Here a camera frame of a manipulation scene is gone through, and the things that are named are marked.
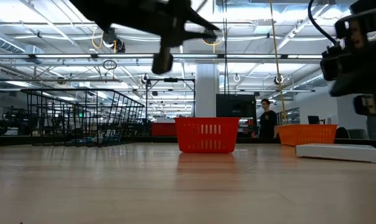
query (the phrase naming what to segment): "person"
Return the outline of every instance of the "person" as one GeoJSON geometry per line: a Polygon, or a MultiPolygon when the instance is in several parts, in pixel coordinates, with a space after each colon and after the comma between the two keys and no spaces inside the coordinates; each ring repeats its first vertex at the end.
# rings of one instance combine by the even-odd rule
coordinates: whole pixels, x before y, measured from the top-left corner
{"type": "Polygon", "coordinates": [[[261,101],[261,107],[264,109],[264,113],[260,116],[260,134],[262,139],[276,138],[278,130],[276,127],[276,113],[270,110],[271,102],[267,99],[261,101]]]}

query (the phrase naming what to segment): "black shirt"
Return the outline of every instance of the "black shirt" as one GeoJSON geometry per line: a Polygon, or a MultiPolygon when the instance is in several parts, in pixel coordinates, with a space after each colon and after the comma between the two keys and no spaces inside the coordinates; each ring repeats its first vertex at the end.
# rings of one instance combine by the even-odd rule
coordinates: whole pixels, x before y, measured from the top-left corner
{"type": "Polygon", "coordinates": [[[274,138],[276,113],[272,110],[264,112],[260,117],[260,138],[274,138]]]}

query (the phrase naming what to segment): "ceiling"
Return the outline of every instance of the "ceiling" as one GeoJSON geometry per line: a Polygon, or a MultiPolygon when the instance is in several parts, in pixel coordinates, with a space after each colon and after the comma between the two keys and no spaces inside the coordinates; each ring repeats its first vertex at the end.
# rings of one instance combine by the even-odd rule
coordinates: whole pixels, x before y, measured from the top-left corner
{"type": "MultiPolygon", "coordinates": [[[[172,49],[174,54],[273,54],[273,29],[271,28],[271,11],[268,1],[227,1],[227,33],[220,34],[218,45],[205,44],[202,40],[190,40],[180,48],[172,49]]],[[[318,81],[321,71],[319,57],[330,45],[309,23],[306,15],[307,1],[285,0],[274,1],[275,36],[278,54],[312,55],[308,60],[286,60],[279,64],[280,74],[285,77],[285,90],[312,89],[324,85],[318,81]]],[[[348,15],[349,4],[353,1],[338,1],[338,5],[314,6],[313,12],[317,23],[328,33],[334,34],[333,25],[339,18],[348,15]]],[[[96,24],[88,21],[68,0],[33,0],[32,5],[25,0],[0,0],[0,36],[16,46],[35,46],[46,54],[112,54],[113,48],[101,42],[102,31],[96,24]]],[[[193,0],[196,9],[202,0],[193,0]]],[[[220,1],[207,1],[200,15],[222,29],[224,13],[220,9],[220,1]]],[[[127,54],[152,54],[159,50],[159,38],[155,35],[113,25],[116,33],[123,40],[127,54]]],[[[201,28],[187,24],[187,30],[201,31],[201,28]]],[[[10,54],[0,48],[0,54],[10,54]]],[[[131,89],[142,89],[141,79],[144,74],[151,78],[159,78],[151,73],[151,59],[127,58],[116,59],[118,67],[106,70],[105,59],[65,59],[47,58],[38,65],[26,60],[0,58],[0,66],[12,67],[13,72],[0,69],[0,78],[22,79],[39,75],[39,79],[50,80],[65,77],[66,79],[85,79],[91,88],[111,88],[120,90],[129,97],[144,102],[142,93],[133,93],[131,89]],[[101,78],[117,78],[118,82],[98,82],[101,78]]],[[[164,77],[195,78],[198,63],[217,63],[220,70],[220,88],[223,88],[225,63],[223,60],[178,60],[171,72],[164,77]]],[[[275,90],[273,79],[277,76],[275,60],[234,60],[228,63],[228,82],[230,90],[275,90]]],[[[31,82],[32,86],[52,86],[56,88],[71,87],[72,82],[65,85],[48,82],[31,82]]],[[[180,92],[159,92],[157,99],[190,99],[193,93],[182,82],[159,82],[158,89],[178,89],[180,92]]],[[[270,93],[261,93],[261,97],[275,97],[270,93]]]]}

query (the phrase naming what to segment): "column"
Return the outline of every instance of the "column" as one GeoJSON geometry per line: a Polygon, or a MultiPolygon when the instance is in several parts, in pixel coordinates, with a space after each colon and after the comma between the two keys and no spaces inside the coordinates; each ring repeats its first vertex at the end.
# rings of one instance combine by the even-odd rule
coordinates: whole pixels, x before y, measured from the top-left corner
{"type": "Polygon", "coordinates": [[[199,64],[196,66],[196,117],[216,117],[215,97],[220,88],[219,76],[217,64],[199,64]]]}

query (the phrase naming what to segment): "plastic basket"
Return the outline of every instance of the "plastic basket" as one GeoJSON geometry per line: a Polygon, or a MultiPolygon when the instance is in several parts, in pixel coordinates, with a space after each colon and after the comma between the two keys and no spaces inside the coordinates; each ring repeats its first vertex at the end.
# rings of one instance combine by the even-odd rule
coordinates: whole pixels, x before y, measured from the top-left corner
{"type": "Polygon", "coordinates": [[[333,144],[336,129],[336,124],[292,124],[278,127],[281,143],[287,146],[333,144]]]}
{"type": "Polygon", "coordinates": [[[235,150],[240,118],[175,118],[180,151],[230,153],[235,150]]]}

